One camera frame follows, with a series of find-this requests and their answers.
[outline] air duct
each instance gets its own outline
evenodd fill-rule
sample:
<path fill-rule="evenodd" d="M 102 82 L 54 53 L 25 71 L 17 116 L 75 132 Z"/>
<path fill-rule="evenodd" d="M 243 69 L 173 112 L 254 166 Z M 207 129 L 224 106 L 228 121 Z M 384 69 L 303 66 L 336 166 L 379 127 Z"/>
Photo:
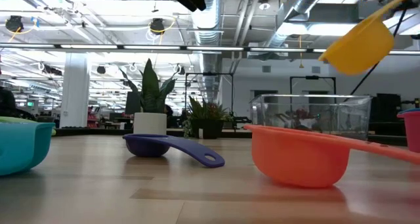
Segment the air duct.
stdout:
<path fill-rule="evenodd" d="M 219 28 L 221 15 L 221 0 L 204 0 L 207 8 L 204 11 L 192 13 L 193 25 L 197 29 L 217 29 Z M 220 45 L 221 36 L 219 32 L 195 32 L 198 45 Z M 199 64 L 202 72 L 221 72 L 222 56 L 220 54 L 200 54 Z M 205 76 L 203 85 L 207 93 L 208 101 L 213 101 L 217 97 L 215 93 L 218 88 L 217 83 L 220 77 Z"/>
<path fill-rule="evenodd" d="M 265 47 L 281 47 L 288 37 L 288 35 L 282 34 L 280 29 L 283 22 L 299 15 L 304 16 L 304 18 L 308 18 L 309 11 L 318 1 L 319 0 L 292 0 L 292 6 L 288 10 L 285 10 L 284 5 L 282 5 L 279 10 L 282 14 L 279 15 L 279 19 L 277 20 L 278 30 L 265 43 Z"/>

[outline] table surface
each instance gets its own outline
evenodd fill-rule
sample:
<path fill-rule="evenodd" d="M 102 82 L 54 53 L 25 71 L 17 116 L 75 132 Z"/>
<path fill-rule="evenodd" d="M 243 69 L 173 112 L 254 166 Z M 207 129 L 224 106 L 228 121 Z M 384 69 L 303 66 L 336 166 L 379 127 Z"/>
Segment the table surface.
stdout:
<path fill-rule="evenodd" d="M 137 158 L 116 136 L 53 138 L 42 164 L 0 178 L 0 223 L 420 223 L 420 166 L 353 151 L 335 187 L 296 189 L 258 171 L 250 139 L 201 142 L 223 168 L 173 148 Z"/>

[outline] ceiling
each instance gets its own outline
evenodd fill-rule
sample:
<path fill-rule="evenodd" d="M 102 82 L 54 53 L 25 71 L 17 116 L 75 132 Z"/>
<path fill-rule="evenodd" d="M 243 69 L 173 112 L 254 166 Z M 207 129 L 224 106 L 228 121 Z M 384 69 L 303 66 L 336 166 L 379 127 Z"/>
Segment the ceiling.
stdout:
<path fill-rule="evenodd" d="M 276 17 L 282 3 L 290 0 L 268 0 L 270 8 L 266 10 L 255 9 L 253 18 L 250 21 L 250 28 L 247 31 L 244 45 L 261 44 L 267 41 L 277 30 Z M 240 20 L 241 10 L 252 7 L 252 0 L 245 5 L 243 0 L 222 0 L 221 1 L 221 23 L 216 31 L 220 33 L 222 46 L 232 46 Z M 322 4 L 336 4 L 354 6 L 359 0 L 319 0 L 316 6 Z M 364 3 L 378 6 L 378 0 L 369 0 Z M 11 15 L 22 16 L 24 24 L 23 32 L 16 34 L 9 32 L 5 22 Z M 167 31 L 163 35 L 150 34 L 149 23 L 154 18 L 162 18 Z M 49 43 L 49 44 L 107 44 L 107 45 L 196 45 L 195 33 L 197 28 L 193 23 L 191 12 L 180 3 L 172 0 L 0 0 L 0 42 L 6 43 Z M 291 23 L 293 31 L 298 25 Z M 286 47 L 294 48 L 319 48 L 325 49 L 333 43 L 338 36 L 313 35 L 305 32 L 301 37 L 288 37 L 285 41 Z M 411 39 L 407 35 L 400 35 L 396 38 L 395 49 L 409 47 Z M 126 92 L 129 88 L 124 86 L 120 79 L 122 74 L 118 68 L 127 72 L 130 78 L 139 79 L 138 70 L 130 70 L 134 67 L 141 70 L 148 58 L 155 64 L 156 72 L 160 80 L 165 80 L 174 74 L 174 68 L 182 66 L 186 72 L 200 73 L 200 53 L 88 53 L 92 67 L 91 82 L 91 104 L 101 104 L 111 108 L 123 108 L 125 105 Z M 230 70 L 230 54 L 222 54 L 227 57 L 222 61 L 222 70 Z M 241 64 L 241 76 L 252 76 L 252 70 L 246 70 L 247 66 L 264 65 L 259 60 L 246 59 L 243 56 Z M 299 54 L 287 55 L 288 63 L 279 70 L 274 70 L 271 76 L 284 76 L 296 74 L 299 69 Z M 316 58 L 316 56 L 305 55 L 303 58 Z M 23 51 L 22 49 L 1 50 L 1 70 L 3 77 L 33 78 L 25 80 L 3 80 L 2 84 L 13 87 L 14 91 L 23 91 L 22 97 L 31 97 L 31 91 L 37 91 L 37 95 L 44 95 L 46 90 L 54 97 L 61 97 L 62 77 L 45 75 L 39 70 L 39 63 L 43 62 L 52 66 L 64 74 L 66 53 L 63 51 Z M 270 60 L 269 65 L 285 64 L 285 61 Z M 315 66 L 323 65 L 321 62 L 309 60 L 307 64 Z M 98 66 L 105 66 L 106 73 L 98 74 Z M 184 76 L 176 75 L 178 82 L 175 92 L 170 95 L 168 101 L 172 101 L 178 109 L 183 107 L 184 97 Z M 191 81 L 189 90 L 196 95 L 205 95 L 205 87 L 200 77 Z"/>

